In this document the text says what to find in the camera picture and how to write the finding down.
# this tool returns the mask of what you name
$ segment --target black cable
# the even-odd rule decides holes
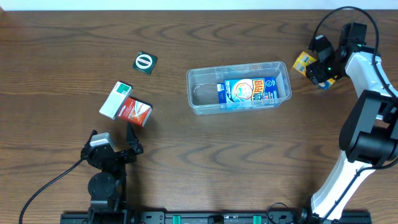
[[[63,174],[59,175],[58,177],[54,178],[50,182],[48,182],[46,185],[44,185],[41,189],[39,189],[31,198],[26,202],[24,208],[21,211],[21,214],[19,215],[19,224],[22,224],[22,219],[24,218],[25,211],[29,204],[33,201],[33,199],[38,196],[44,189],[46,189],[48,186],[52,185],[55,181],[61,179],[64,175],[67,175],[70,171],[72,171],[76,166],[78,166],[81,162],[83,162],[83,159],[80,159],[75,165],[73,165],[71,168],[69,168],[67,171],[65,171]]]
[[[327,18],[328,18],[330,15],[332,15],[333,13],[335,13],[335,12],[337,12],[337,11],[340,11],[340,10],[342,10],[342,9],[354,9],[354,10],[357,10],[357,11],[359,11],[359,12],[362,12],[362,13],[372,22],[372,25],[373,25],[373,27],[374,27],[374,31],[375,31],[375,33],[376,33],[376,43],[375,43],[374,52],[373,52],[373,55],[372,55],[372,65],[373,65],[373,69],[374,69],[374,71],[376,72],[377,77],[379,77],[380,82],[381,82],[381,84],[383,85],[383,88],[388,92],[388,94],[391,95],[391,97],[394,99],[394,101],[398,103],[398,98],[397,98],[397,96],[396,96],[396,95],[392,92],[392,90],[390,89],[390,84],[387,84],[386,81],[383,79],[383,77],[381,76],[380,71],[379,71],[379,69],[378,69],[378,67],[377,67],[376,54],[377,54],[377,50],[378,50],[378,48],[379,48],[379,29],[377,28],[377,24],[376,24],[376,22],[374,21],[374,19],[372,18],[372,16],[369,15],[369,14],[368,14],[366,11],[364,11],[363,9],[360,9],[360,8],[358,8],[358,7],[353,7],[353,6],[343,6],[343,7],[337,8],[337,9],[335,9],[335,10],[329,12],[329,13],[321,20],[321,22],[317,25],[317,28],[315,29],[315,32],[313,33],[312,40],[311,40],[310,45],[308,46],[308,48],[309,48],[310,50],[313,50],[313,43],[314,43],[315,37],[316,37],[317,32],[318,32],[318,29],[319,29],[320,26],[322,25],[323,21],[325,21],[325,19],[327,19]]]
[[[313,33],[313,37],[312,40],[310,42],[310,45],[308,46],[308,48],[310,50],[313,50],[313,43],[315,40],[315,37],[317,35],[318,29],[320,28],[320,26],[322,25],[323,21],[325,21],[325,19],[327,19],[330,15],[332,15],[333,13],[340,11],[342,9],[354,9],[357,10],[359,12],[362,12],[371,22],[372,25],[374,27],[374,31],[375,31],[375,35],[376,35],[376,43],[374,46],[374,51],[372,54],[372,66],[374,71],[376,72],[377,77],[379,77],[380,82],[383,85],[383,88],[388,92],[388,94],[391,95],[392,99],[394,99],[395,103],[398,103],[398,98],[397,96],[392,92],[392,90],[390,89],[390,84],[387,84],[386,81],[384,80],[384,78],[382,77],[382,75],[380,74],[380,71],[377,67],[377,62],[376,62],[376,54],[377,54],[377,50],[379,48],[379,29],[377,28],[377,24],[374,21],[374,19],[372,18],[371,15],[369,15],[366,11],[358,8],[358,7],[353,7],[353,6],[344,6],[344,7],[340,7],[338,9],[335,9],[331,12],[329,12],[322,20],[321,22],[317,25],[317,28],[315,29],[315,32]],[[379,166],[379,167],[366,167],[366,168],[362,168],[360,170],[357,170],[355,176],[353,177],[353,179],[351,180],[351,182],[347,185],[347,187],[345,188],[345,190],[343,191],[343,193],[340,195],[339,199],[335,202],[334,206],[332,206],[332,208],[328,211],[328,213],[320,220],[320,223],[323,223],[328,217],[329,215],[333,212],[333,210],[338,206],[338,204],[342,201],[342,199],[344,198],[344,196],[347,194],[347,192],[349,191],[349,189],[352,187],[352,185],[354,184],[355,180],[361,175],[362,172],[366,171],[366,170],[383,170],[383,169],[388,169],[391,168],[393,166],[395,166],[398,163],[398,158],[395,159],[393,162],[391,162],[388,165],[385,166]]]
[[[284,203],[282,203],[282,202],[276,202],[276,203],[273,203],[269,208],[268,208],[268,211],[267,211],[267,219],[272,223],[272,224],[276,224],[274,221],[272,221],[272,219],[271,218],[269,218],[269,210],[271,210],[272,208],[273,208],[273,206],[275,206],[275,205],[283,205],[283,206],[285,206],[286,208],[288,208],[288,206],[287,205],[285,205]]]

